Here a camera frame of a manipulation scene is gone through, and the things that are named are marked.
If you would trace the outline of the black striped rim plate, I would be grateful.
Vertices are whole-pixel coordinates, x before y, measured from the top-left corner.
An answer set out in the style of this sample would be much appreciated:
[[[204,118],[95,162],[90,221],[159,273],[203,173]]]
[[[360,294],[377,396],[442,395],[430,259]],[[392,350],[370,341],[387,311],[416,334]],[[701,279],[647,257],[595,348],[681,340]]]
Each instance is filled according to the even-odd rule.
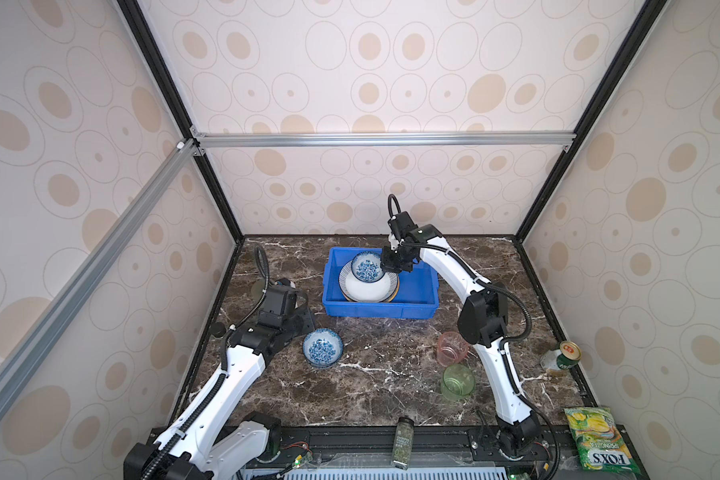
[[[350,263],[345,264],[341,269],[338,282],[344,297],[359,303],[390,302],[399,290],[397,274],[386,272],[376,282],[362,282],[354,276]]]

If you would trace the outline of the blue floral ceramic bowl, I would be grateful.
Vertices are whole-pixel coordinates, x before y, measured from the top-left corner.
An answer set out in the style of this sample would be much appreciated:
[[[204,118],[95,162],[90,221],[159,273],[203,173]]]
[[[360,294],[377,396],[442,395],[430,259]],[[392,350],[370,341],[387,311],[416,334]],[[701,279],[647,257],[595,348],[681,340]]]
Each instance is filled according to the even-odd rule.
[[[363,283],[376,283],[385,272],[381,265],[381,256],[374,251],[359,252],[350,262],[352,275]]]

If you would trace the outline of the pink glass cup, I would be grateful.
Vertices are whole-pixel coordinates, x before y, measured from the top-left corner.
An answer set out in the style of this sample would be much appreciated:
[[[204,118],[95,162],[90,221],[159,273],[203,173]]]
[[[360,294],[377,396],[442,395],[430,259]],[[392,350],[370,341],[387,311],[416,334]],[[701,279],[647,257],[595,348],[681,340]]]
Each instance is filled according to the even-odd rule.
[[[436,346],[436,361],[448,367],[464,360],[471,345],[456,331],[446,331],[440,335]]]

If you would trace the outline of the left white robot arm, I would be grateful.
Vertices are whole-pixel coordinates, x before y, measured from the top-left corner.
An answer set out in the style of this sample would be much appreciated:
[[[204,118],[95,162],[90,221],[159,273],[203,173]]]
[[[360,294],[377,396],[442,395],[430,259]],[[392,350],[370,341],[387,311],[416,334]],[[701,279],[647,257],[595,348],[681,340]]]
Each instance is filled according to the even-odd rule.
[[[234,479],[258,457],[274,455],[280,421],[254,413],[220,438],[229,417],[276,354],[315,330],[308,295],[287,279],[269,285],[257,317],[228,331],[220,364],[187,409],[151,444],[126,455],[125,479]]]

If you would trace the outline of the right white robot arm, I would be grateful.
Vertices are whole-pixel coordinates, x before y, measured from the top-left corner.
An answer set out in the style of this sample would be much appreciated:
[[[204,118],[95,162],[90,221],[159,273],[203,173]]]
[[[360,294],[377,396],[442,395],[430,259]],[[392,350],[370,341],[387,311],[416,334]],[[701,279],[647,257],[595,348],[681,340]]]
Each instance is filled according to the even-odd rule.
[[[457,328],[477,352],[493,391],[498,447],[510,460],[521,458],[541,437],[545,420],[521,388],[510,353],[512,343],[531,333],[527,307],[503,285],[473,269],[434,226],[419,226],[404,211],[392,211],[388,225],[390,244],[382,249],[382,268],[402,273],[424,263],[463,302]]]

